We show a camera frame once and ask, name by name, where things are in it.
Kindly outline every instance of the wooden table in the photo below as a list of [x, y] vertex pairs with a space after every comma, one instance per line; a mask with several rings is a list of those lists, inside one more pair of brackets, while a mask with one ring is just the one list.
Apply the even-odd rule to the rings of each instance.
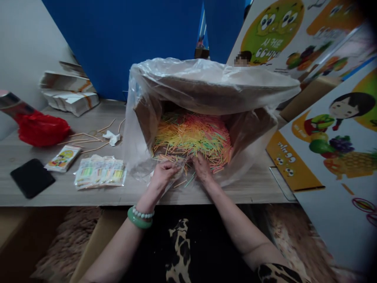
[[[43, 113], [65, 119], [74, 132], [94, 132], [116, 121], [109, 128], [113, 133], [118, 132], [120, 122], [124, 119], [126, 107], [120, 101], [102, 101], [97, 107], [81, 117], [72, 113], [55, 110], [51, 107], [44, 109]], [[94, 149], [100, 143], [83, 144], [85, 150]], [[26, 199], [15, 182], [9, 175], [10, 172], [32, 158], [39, 159], [43, 164], [50, 161], [62, 148], [56, 145], [48, 148], [32, 147], [18, 139], [17, 131], [0, 142], [0, 206], [118, 206], [133, 205], [146, 189], [146, 184], [141, 183], [131, 176], [127, 176], [124, 187], [111, 189], [90, 189], [77, 191], [73, 185], [73, 173], [78, 169], [80, 159], [92, 154], [101, 156], [114, 155], [123, 159], [122, 142], [115, 147], [109, 145], [89, 154], [82, 154], [66, 173], [53, 172], [56, 182], [40, 193], [35, 198]], [[242, 178], [229, 186], [224, 191], [236, 203], [282, 203], [289, 202], [269, 167], [273, 166], [267, 152], [264, 152], [258, 163]], [[279, 183], [286, 187], [281, 176]], [[210, 200], [204, 194], [200, 185], [193, 188], [170, 189], [160, 200], [160, 204], [208, 204]]]

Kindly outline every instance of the poster board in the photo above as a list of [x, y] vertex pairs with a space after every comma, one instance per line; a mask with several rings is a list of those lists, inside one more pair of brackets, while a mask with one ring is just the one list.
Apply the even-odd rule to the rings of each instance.
[[377, 236], [377, 60], [276, 132], [267, 151], [337, 265], [366, 272]]
[[227, 64], [297, 79], [362, 22], [350, 0], [255, 0]]
[[363, 24], [352, 37], [315, 68], [304, 81], [308, 83], [319, 76], [345, 78], [358, 66], [377, 56], [374, 34], [369, 24]]

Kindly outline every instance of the jade bangle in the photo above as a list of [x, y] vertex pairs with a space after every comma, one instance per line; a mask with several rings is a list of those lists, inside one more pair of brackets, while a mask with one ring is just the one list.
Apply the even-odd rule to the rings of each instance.
[[150, 221], [144, 221], [141, 220], [141, 218], [137, 217], [134, 215], [132, 208], [130, 208], [127, 212], [128, 219], [136, 226], [139, 227], [140, 229], [148, 229], [152, 226], [153, 220], [151, 219]]

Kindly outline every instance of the straw pile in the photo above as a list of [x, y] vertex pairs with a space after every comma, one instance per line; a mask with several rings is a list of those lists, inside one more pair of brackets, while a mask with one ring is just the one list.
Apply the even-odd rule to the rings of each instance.
[[196, 155], [198, 151], [208, 160], [214, 174], [230, 161], [231, 140], [220, 117], [193, 112], [165, 113], [153, 146], [154, 158], [185, 161], [188, 155]]

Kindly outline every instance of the black phone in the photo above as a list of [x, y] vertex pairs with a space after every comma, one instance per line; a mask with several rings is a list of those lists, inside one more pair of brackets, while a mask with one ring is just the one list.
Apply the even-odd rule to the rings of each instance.
[[55, 182], [51, 173], [36, 158], [11, 172], [13, 180], [26, 198], [33, 198]]

